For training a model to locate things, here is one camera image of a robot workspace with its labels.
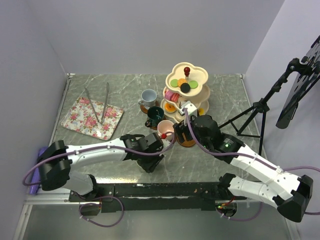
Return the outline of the black sandwich cookie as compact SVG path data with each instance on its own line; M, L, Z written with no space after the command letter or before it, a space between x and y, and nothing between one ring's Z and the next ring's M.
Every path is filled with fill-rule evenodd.
M191 87L187 82L184 82L180 85L180 90L182 93L189 93L191 90Z

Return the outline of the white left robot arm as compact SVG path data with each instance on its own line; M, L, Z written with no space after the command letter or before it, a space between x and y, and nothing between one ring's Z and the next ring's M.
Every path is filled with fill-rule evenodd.
M92 174L80 173L85 166L133 160L146 172L152 173L164 158L164 143L157 133L126 134L111 141L89 145L65 145L63 140L52 143L37 159L40 185L43 191L69 189L87 201L99 195Z

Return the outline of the pink teacup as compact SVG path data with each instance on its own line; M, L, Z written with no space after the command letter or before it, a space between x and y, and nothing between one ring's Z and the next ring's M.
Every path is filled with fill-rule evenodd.
M157 134L161 139L171 141L174 136L174 123L170 120L162 120L157 126Z

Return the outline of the metal fork tongs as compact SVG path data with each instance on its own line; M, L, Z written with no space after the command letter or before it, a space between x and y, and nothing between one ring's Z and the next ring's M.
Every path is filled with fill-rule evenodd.
M106 116L108 97L110 93L110 84L108 82L106 83L104 102L98 102L98 101L93 102L90 97L90 93L86 87L84 87L84 92L86 94L86 97L88 99L88 102L90 104L90 107L93 111L93 114L96 120L102 125L104 123L105 116Z

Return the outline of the light blue mug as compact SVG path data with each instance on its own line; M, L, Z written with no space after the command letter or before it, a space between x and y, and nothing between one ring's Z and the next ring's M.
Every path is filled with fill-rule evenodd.
M153 89L146 89L141 93L140 100L138 104L145 108L153 107L156 104L157 93Z

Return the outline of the dark green teacup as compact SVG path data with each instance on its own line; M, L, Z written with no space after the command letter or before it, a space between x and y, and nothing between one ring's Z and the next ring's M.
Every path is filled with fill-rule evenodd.
M165 113L164 110L159 106L152 106L147 111L147 120L145 122L145 126L150 128L151 126L158 126L158 124L164 118Z

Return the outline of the brown wooden coaster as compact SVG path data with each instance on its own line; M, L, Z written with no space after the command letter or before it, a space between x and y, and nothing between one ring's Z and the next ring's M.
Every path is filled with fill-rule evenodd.
M179 145L181 145L182 147L185 147L185 148L193 147L196 144L195 140L193 140L193 139L187 140L184 134L182 135L182 137L177 138L177 142Z
M139 105L140 106L140 110L144 113L144 114L147 114L148 113L148 110L149 110L149 108L150 107L145 107L144 105ZM156 100L155 101L155 105L154 106L157 106L157 107L159 107L160 106L160 104L159 104L159 102Z
M152 129L152 130L157 130L157 128L158 128L158 126L151 126L151 127L150 127L150 129Z

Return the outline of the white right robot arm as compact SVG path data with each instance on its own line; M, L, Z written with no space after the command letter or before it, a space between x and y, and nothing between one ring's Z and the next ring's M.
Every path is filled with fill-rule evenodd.
M313 193L313 179L297 176L274 165L237 137L221 132L209 115L191 117L173 126L180 143L194 140L207 154L257 178L257 182L226 173L219 178L218 193L223 199L232 196L268 204L288 220L299 223L306 214Z

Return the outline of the red toy cake slice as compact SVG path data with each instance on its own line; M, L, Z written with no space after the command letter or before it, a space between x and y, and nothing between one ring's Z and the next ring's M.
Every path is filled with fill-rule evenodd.
M170 101L174 102L174 103L177 103L178 100L180 98L180 95L178 93L174 93L171 98L170 98Z

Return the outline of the orange toy tart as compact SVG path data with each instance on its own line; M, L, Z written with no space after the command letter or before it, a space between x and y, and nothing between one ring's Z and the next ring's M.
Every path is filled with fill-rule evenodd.
M170 104L170 103L165 103L164 105L164 110L167 112L167 113L174 113L176 111L176 108L174 105Z

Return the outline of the pink toy cake slice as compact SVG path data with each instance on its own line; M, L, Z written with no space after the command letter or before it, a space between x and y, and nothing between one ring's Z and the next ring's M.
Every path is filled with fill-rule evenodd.
M174 94L174 93L173 93L172 91L170 91L170 90L167 89L167 90L164 92L164 98L170 101L171 98L172 98L172 96L173 96L173 94Z

